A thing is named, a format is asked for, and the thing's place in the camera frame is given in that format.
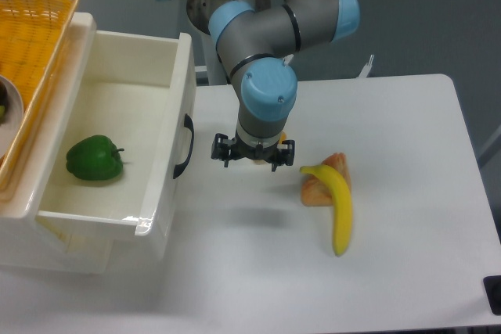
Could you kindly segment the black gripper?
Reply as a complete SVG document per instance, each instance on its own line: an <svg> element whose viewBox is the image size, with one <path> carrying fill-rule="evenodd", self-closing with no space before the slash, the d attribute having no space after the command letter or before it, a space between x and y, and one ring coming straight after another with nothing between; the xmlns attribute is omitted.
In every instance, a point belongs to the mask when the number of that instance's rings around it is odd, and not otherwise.
<svg viewBox="0 0 501 334"><path fill-rule="evenodd" d="M231 160L265 161L271 164L272 172L275 172L280 166L290 167L294 164L295 141L281 141L282 137L283 133L280 132L271 138L259 138L237 126L234 138L222 133L215 134L211 159L222 161L224 167L228 167Z"/></svg>

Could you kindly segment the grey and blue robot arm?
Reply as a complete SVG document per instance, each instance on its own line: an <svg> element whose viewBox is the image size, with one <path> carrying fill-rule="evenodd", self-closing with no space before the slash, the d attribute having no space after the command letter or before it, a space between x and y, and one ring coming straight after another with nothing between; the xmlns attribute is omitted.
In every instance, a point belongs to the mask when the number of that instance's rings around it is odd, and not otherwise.
<svg viewBox="0 0 501 334"><path fill-rule="evenodd" d="M283 0L264 10L257 0L205 0L201 16L240 103L234 136L216 135L212 158L290 166L295 143L281 134L297 98L297 77L285 58L353 34L358 0Z"/></svg>

